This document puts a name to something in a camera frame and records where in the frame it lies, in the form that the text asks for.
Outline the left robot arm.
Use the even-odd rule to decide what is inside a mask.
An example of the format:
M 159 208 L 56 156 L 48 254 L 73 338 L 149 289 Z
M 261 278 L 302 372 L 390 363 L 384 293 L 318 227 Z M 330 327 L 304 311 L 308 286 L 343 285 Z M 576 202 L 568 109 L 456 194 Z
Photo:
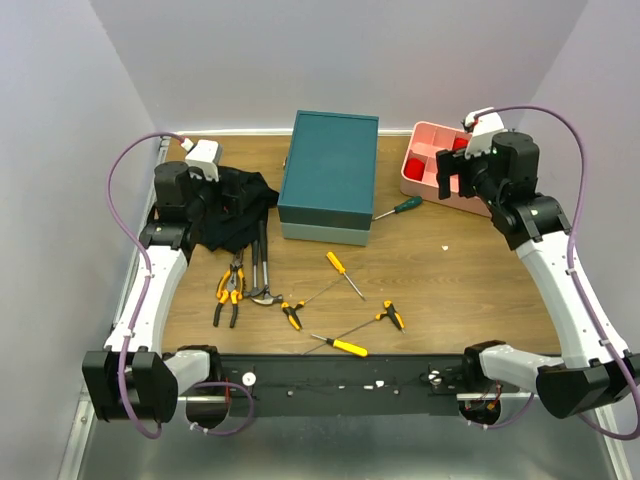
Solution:
M 135 236 L 137 272 L 125 306 L 98 351 L 86 353 L 82 373 L 103 421 L 169 422 L 181 394 L 214 393 L 222 380 L 216 348 L 195 345 L 164 355 L 162 339 L 177 286 L 220 197 L 216 161 L 171 161 L 154 170 L 156 201 Z

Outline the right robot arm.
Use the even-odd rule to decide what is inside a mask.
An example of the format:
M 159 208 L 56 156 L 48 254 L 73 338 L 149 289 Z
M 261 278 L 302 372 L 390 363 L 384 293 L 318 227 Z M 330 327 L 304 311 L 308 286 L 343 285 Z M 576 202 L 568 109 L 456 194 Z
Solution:
M 559 202 L 537 190 L 539 148 L 532 137 L 500 132 L 483 153 L 441 150 L 436 163 L 440 198 L 450 197 L 456 176 L 460 196 L 488 207 L 534 280 L 561 346 L 559 356 L 546 357 L 502 341 L 472 345 L 462 357 L 462 384 L 474 392 L 495 380 L 511 384 L 536 394 L 559 419 L 625 398 L 639 383 L 639 357 L 607 320 L 593 321 L 601 308 L 569 245 L 572 227 Z

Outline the needle nose pliers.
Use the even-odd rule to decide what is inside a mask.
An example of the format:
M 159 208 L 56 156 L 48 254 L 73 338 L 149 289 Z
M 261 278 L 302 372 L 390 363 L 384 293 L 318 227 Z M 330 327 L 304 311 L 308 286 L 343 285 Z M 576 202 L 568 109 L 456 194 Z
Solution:
M 237 302 L 242 298 L 244 290 L 243 256 L 244 250 L 239 250 L 234 254 L 228 269 L 218 283 L 216 297 L 221 304 L 229 299 Z

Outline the teal drawer cabinet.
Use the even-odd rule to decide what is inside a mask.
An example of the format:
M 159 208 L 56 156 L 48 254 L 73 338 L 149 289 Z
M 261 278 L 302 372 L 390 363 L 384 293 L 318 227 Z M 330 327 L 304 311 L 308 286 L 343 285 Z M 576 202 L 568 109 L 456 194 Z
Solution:
M 277 209 L 282 236 L 365 246 L 376 191 L 379 118 L 299 110 Z

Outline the green handled screwdriver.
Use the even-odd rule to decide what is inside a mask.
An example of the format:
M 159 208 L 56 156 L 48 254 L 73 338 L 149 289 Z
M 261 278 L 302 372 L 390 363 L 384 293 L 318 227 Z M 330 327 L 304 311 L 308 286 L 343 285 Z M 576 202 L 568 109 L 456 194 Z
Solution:
M 423 203 L 423 199 L 421 196 L 411 197 L 405 200 L 404 202 L 394 206 L 391 210 L 374 217 L 373 220 L 378 221 L 392 214 L 400 214 L 405 211 L 412 210 L 420 206 L 422 203 Z

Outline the yellow black screwdriver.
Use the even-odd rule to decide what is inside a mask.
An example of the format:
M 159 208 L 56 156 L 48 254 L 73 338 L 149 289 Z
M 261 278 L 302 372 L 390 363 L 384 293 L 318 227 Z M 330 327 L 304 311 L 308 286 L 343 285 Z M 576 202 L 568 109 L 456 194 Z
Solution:
M 361 358 L 366 358 L 369 355 L 369 352 L 366 348 L 349 343 L 349 342 L 345 342 L 340 339 L 323 337 L 316 334 L 312 334 L 312 337 L 323 341 L 325 344 L 329 345 L 331 348 L 341 350 L 343 352 L 346 352 Z

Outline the claw hammer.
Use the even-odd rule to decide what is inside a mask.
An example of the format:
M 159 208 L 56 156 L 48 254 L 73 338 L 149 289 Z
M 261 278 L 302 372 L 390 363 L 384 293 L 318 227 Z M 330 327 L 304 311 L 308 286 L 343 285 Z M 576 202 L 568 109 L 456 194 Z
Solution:
M 258 238 L 260 244 L 260 261 L 259 267 L 262 271 L 263 285 L 259 287 L 262 292 L 255 298 L 250 298 L 254 303 L 261 306 L 272 306 L 279 304 L 283 300 L 281 295 L 273 295 L 270 291 L 269 272 L 268 272 L 268 242 L 267 242 L 267 225 L 264 220 L 257 223 Z

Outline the slim orange screwdriver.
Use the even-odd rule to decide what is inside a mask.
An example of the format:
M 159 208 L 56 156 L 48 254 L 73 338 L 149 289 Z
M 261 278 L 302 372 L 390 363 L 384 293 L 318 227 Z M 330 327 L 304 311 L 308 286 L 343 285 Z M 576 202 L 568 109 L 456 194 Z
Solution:
M 343 263 L 339 260 L 339 258 L 336 256 L 336 254 L 333 251 L 328 251 L 326 254 L 326 258 L 329 260 L 329 262 L 331 263 L 331 265 L 338 271 L 338 273 L 340 275 L 342 275 L 347 282 L 350 284 L 350 286 L 354 289 L 354 291 L 357 293 L 357 295 L 363 300 L 366 300 L 366 297 L 363 295 L 363 293 L 361 292 L 361 290 L 357 287 L 357 285 L 354 283 L 354 281 L 351 279 L 351 277 L 349 276 L 349 274 L 347 273 L 347 270 L 345 268 L 345 266 L 343 265 Z

